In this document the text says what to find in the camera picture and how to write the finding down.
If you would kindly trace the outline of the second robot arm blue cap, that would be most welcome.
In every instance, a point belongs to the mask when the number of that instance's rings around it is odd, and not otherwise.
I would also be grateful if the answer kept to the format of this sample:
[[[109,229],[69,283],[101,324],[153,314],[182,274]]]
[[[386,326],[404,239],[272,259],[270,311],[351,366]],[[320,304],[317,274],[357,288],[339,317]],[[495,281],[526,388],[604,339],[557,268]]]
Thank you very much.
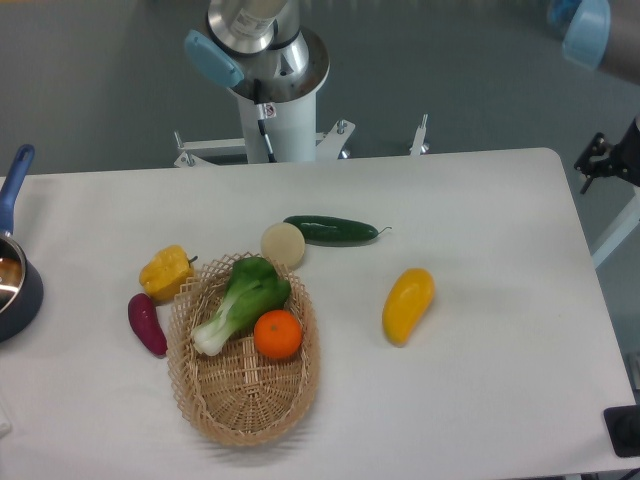
[[[551,1],[547,22],[562,35],[563,57],[639,83],[639,2]]]

